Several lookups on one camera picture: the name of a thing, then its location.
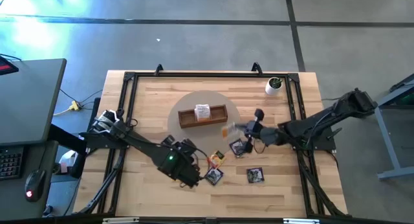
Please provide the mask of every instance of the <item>wooden tray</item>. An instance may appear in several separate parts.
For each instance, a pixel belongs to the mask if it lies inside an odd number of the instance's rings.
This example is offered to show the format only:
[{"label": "wooden tray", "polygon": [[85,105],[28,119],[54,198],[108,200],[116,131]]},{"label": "wooden tray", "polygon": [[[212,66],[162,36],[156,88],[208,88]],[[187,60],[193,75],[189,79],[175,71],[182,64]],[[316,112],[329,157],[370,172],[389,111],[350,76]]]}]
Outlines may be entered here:
[{"label": "wooden tray", "polygon": [[194,109],[179,111],[179,122],[181,128],[227,122],[227,109],[225,105],[211,106],[210,120],[200,122],[196,121]]}]

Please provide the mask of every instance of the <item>concrete floor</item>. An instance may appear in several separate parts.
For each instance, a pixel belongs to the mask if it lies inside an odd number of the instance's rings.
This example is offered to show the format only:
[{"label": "concrete floor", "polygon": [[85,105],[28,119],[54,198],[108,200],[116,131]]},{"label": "concrete floor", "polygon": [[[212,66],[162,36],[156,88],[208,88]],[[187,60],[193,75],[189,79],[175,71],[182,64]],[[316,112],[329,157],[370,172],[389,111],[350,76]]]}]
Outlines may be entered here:
[{"label": "concrete floor", "polygon": [[[414,0],[292,0],[297,21],[413,22]],[[100,90],[109,69],[298,71],[290,26],[143,25],[111,19],[288,21],[285,0],[4,0],[0,14],[108,19],[94,24],[43,23],[44,18],[0,20],[0,52],[24,60],[66,58],[62,89],[82,99]],[[321,95],[335,98],[359,87],[378,100],[414,69],[414,28],[298,27],[306,71],[318,76]],[[70,99],[59,95],[56,111]],[[84,131],[90,111],[58,116],[53,123]],[[335,137],[349,213],[360,218],[414,222],[414,177],[380,182],[391,162],[376,119],[347,119]],[[75,190],[76,181],[63,182]],[[49,203],[61,215],[70,199]]]}]

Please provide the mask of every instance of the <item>keyboard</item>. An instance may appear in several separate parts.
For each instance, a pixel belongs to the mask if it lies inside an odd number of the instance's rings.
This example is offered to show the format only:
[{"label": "keyboard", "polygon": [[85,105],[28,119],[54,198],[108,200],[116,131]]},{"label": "keyboard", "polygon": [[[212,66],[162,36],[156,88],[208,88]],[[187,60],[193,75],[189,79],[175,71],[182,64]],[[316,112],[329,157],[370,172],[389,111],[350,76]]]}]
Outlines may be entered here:
[{"label": "keyboard", "polygon": [[23,146],[0,148],[0,181],[21,177]]}]

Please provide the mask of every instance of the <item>plant pot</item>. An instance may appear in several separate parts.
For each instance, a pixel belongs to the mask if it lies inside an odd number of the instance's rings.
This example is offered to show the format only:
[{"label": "plant pot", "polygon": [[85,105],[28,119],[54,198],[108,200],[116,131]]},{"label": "plant pot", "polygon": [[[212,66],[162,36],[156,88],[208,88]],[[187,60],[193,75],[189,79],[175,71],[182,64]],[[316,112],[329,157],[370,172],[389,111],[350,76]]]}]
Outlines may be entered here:
[{"label": "plant pot", "polygon": [[267,84],[266,84],[266,87],[265,87],[265,91],[266,91],[266,94],[268,94],[268,95],[276,95],[279,92],[279,90],[283,87],[283,82],[281,83],[281,85],[280,85],[279,88],[276,88],[275,89],[272,86],[270,86],[271,79],[273,79],[273,78],[270,78],[267,81]]}]

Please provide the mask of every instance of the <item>computer mouse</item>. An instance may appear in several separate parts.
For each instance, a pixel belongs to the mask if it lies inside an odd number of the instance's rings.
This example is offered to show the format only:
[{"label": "computer mouse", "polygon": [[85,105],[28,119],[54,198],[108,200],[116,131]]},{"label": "computer mouse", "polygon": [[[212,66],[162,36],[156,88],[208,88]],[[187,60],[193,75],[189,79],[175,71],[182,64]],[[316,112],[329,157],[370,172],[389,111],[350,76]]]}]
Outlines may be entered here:
[{"label": "computer mouse", "polygon": [[25,197],[27,201],[36,202],[43,194],[43,185],[45,185],[46,171],[34,170],[26,179]]}]

